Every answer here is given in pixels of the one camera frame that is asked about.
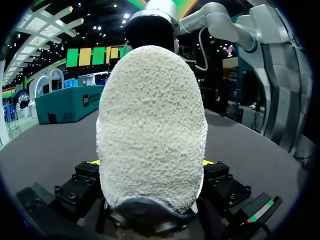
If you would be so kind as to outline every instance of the teal booth counter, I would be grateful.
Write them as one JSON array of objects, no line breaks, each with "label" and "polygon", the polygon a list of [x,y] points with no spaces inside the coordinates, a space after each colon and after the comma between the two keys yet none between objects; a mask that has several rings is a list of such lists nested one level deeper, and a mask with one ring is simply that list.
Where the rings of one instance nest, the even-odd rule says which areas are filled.
[{"label": "teal booth counter", "polygon": [[103,86],[68,87],[38,96],[35,106],[40,124],[74,123],[99,108]]}]

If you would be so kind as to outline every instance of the yellow strip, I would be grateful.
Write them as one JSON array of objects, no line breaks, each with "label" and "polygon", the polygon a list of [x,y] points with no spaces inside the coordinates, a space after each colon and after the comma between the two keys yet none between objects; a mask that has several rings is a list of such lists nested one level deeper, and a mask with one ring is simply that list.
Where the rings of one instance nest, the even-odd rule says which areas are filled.
[{"label": "yellow strip", "polygon": [[111,54],[111,47],[107,46],[106,47],[106,64],[110,63],[110,54]]},{"label": "yellow strip", "polygon": [[111,48],[111,59],[117,59],[118,58],[118,47]]},{"label": "yellow strip", "polygon": [[79,66],[88,66],[90,65],[91,60],[91,47],[81,48],[79,56]]},{"label": "yellow strip", "polygon": [[[90,164],[98,164],[98,165],[100,165],[100,160],[92,161],[92,162],[89,162],[89,163]],[[215,162],[204,160],[203,161],[203,166],[205,166],[207,164],[215,164]]]}]

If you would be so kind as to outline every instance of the gray table surface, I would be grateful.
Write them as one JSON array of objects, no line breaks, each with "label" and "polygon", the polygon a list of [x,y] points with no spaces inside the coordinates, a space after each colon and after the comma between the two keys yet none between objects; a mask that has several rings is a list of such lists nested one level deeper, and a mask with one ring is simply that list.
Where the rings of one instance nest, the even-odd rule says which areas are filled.
[{"label": "gray table surface", "polygon": [[[55,185],[70,179],[77,164],[97,160],[98,114],[95,111],[75,123],[37,124],[7,144],[0,151],[0,174],[9,193],[15,195],[34,182],[53,193]],[[295,205],[307,172],[285,150],[253,130],[208,110],[205,115],[205,159],[227,164],[235,179],[252,186],[254,198],[262,192],[283,198],[267,223],[274,230]],[[193,234],[183,234],[181,239],[187,236]]]}]

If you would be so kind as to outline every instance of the white arch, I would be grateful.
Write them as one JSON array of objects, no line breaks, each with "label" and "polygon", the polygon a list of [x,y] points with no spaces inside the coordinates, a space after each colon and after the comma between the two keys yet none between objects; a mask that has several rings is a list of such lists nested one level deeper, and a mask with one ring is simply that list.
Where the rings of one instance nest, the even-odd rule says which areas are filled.
[{"label": "white arch", "polygon": [[35,89],[34,89],[34,98],[37,97],[37,89],[38,89],[38,84],[40,82],[41,79],[43,78],[47,78],[49,80],[49,85],[50,85],[50,79],[48,78],[48,76],[46,75],[43,75],[42,77],[39,78],[39,80],[36,82],[36,85],[35,85]]},{"label": "white arch", "polygon": [[58,71],[58,73],[61,76],[61,89],[65,88],[65,76],[64,73],[59,69],[59,68],[55,68],[51,71],[50,75],[49,75],[49,92],[52,92],[52,75],[54,74],[54,71]]}]

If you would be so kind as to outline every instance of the foam object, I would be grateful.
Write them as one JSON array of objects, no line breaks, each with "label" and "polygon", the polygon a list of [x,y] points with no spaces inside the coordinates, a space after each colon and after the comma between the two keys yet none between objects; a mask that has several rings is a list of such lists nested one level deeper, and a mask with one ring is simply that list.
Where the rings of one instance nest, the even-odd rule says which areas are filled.
[{"label": "foam object", "polygon": [[142,46],[114,67],[96,122],[102,192],[112,208],[145,197],[183,214],[203,183],[207,121],[190,67]]}]

